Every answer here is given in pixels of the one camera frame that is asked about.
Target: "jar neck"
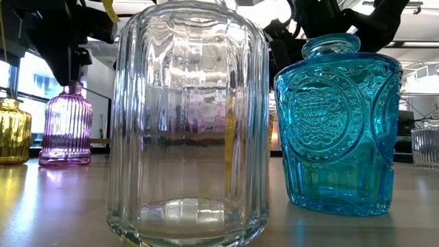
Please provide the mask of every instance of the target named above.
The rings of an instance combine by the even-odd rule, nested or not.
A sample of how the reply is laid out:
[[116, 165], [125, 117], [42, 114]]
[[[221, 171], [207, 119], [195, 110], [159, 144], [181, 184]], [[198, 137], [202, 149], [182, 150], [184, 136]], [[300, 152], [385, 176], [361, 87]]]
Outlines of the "jar neck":
[[68, 87], [69, 87], [69, 94], [70, 95], [81, 95], [82, 92], [82, 87], [83, 87], [83, 83], [82, 82], [70, 82]]
[[11, 98], [0, 98], [0, 106], [2, 108], [18, 108], [20, 100], [11, 99]]
[[231, 10], [236, 10], [238, 6], [236, 0], [157, 0], [157, 4], [170, 2], [170, 1], [200, 1], [205, 3], [215, 3], [218, 5], [225, 6]]
[[302, 48], [304, 59], [333, 54], [352, 54], [360, 48], [358, 37], [353, 34], [328, 34], [310, 40]]

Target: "glass jar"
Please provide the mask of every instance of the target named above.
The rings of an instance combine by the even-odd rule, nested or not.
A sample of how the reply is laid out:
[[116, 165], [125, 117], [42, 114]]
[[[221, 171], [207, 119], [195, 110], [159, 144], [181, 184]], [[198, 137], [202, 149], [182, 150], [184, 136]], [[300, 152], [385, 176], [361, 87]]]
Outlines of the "glass jar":
[[39, 164], [72, 167], [90, 163], [90, 135], [93, 109], [81, 95], [81, 82], [70, 82], [47, 102], [46, 122]]
[[19, 109], [19, 99], [0, 98], [0, 165], [19, 165], [29, 160], [31, 121]]
[[232, 5], [169, 1], [122, 30], [107, 222], [131, 244], [236, 246], [267, 223], [268, 44]]
[[439, 169], [439, 119], [422, 120], [423, 128], [412, 130], [413, 165]]
[[359, 47], [352, 34], [313, 39], [305, 60], [275, 77], [287, 192], [299, 206], [359, 216], [390, 208], [402, 70]]

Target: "gold vase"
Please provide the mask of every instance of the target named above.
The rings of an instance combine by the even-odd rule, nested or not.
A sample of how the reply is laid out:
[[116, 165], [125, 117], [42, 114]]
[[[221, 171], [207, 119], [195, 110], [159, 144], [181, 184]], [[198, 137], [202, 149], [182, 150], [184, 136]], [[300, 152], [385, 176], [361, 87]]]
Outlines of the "gold vase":
[[32, 117], [19, 109], [20, 103], [0, 98], [0, 165], [19, 165], [29, 159]]

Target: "table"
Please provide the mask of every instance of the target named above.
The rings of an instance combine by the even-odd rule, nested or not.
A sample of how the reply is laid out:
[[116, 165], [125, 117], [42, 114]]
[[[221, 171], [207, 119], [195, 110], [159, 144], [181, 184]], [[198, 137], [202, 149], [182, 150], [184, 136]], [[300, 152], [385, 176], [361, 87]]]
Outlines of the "table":
[[[281, 158], [270, 161], [270, 222], [249, 247], [439, 246], [439, 173], [397, 163], [390, 213], [345, 217], [288, 201]], [[108, 157], [90, 167], [0, 167], [0, 246], [120, 247], [108, 230]]]

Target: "purple glass vase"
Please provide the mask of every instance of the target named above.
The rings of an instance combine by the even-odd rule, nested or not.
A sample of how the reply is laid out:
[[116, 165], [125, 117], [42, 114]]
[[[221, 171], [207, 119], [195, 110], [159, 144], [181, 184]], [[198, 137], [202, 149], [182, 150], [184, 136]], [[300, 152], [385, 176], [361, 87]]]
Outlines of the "purple glass vase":
[[46, 122], [41, 144], [41, 166], [71, 167], [90, 163], [90, 135], [93, 109], [82, 97], [81, 82], [70, 82], [47, 102]]

